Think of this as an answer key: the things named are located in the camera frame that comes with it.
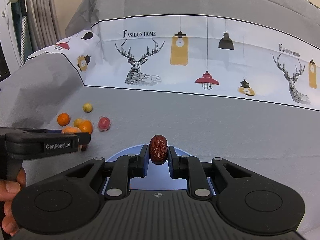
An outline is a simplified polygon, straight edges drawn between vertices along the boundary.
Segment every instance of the curtain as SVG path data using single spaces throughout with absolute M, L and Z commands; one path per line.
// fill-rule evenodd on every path
M 26 0 L 33 51 L 61 40 L 53 0 Z

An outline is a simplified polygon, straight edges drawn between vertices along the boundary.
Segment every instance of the human hand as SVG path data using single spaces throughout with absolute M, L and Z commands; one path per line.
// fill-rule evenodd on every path
M 14 236 L 19 228 L 12 216 L 11 204 L 14 197 L 22 188 L 26 186 L 26 173 L 21 167 L 17 176 L 17 182 L 0 180 L 0 202 L 4 203 L 4 214 L 5 217 L 2 220 L 2 228 L 11 236 Z

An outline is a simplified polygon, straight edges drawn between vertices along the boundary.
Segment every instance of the yellow lantern illustration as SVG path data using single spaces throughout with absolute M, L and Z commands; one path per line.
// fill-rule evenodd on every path
M 90 56 L 80 56 L 77 60 L 78 63 L 78 67 L 80 69 L 80 71 L 85 72 L 88 68 L 88 64 L 90 63 Z
M 245 79 L 241 82 L 241 87 L 238 88 L 238 91 L 246 96 L 254 96 L 256 94 Z
M 317 88 L 316 64 L 313 62 L 313 59 L 309 62 L 309 86 L 311 88 Z
M 171 65 L 183 65 L 188 64 L 188 46 L 189 38 L 181 31 L 172 37 L 171 44 Z

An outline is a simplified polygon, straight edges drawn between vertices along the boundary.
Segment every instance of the antler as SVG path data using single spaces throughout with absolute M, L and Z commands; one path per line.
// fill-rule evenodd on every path
M 156 41 L 153 38 L 152 38 L 152 40 L 155 43 L 155 48 L 152 49 L 150 52 L 149 47 L 147 46 L 147 53 L 142 55 L 140 60 L 144 60 L 146 57 L 150 57 L 151 55 L 158 53 L 162 49 L 164 42 L 162 43 L 161 47 L 158 48 L 158 46 L 159 46 L 158 43 L 156 43 Z
M 275 57 L 274 57 L 273 54 L 272 54 L 273 61 L 276 63 L 278 69 L 280 69 L 280 70 L 284 73 L 285 76 L 289 77 L 288 71 L 284 68 L 284 63 L 283 63 L 283 66 L 282 66 L 282 65 L 280 64 L 280 62 L 279 62 L 279 58 L 280 58 L 281 55 L 282 55 L 282 53 L 277 57 L 277 61 L 276 61 L 276 60 L 275 60 Z
M 292 78 L 296 78 L 297 76 L 302 75 L 303 72 L 304 72 L 304 69 L 306 68 L 306 65 L 304 65 L 304 67 L 303 67 L 303 69 L 302 69 L 302 65 L 301 65 L 301 63 L 300 63 L 300 60 L 298 59 L 298 61 L 299 61 L 299 64 L 300 64 L 300 70 L 298 71 L 298 70 L 297 70 L 297 66 L 296 66 L 296 72 L 293 74 L 293 77 L 292 77 Z
M 117 44 L 116 44 L 117 50 L 119 51 L 119 53 L 120 53 L 122 56 L 125 56 L 125 57 L 127 57 L 127 58 L 129 58 L 129 59 L 133 59 L 133 55 L 130 53 L 131 47 L 129 48 L 128 53 L 123 50 L 123 44 L 124 44 L 124 43 L 121 44 L 120 50 L 118 49 Z

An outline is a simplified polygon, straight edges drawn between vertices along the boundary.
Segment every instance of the ribbed black plate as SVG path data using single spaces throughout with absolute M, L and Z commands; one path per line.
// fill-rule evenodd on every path
M 22 229 L 14 240 L 302 240 L 296 232 L 253 236 L 224 222 L 208 201 L 185 190 L 132 190 L 108 201 L 88 225 L 62 235 L 36 235 Z

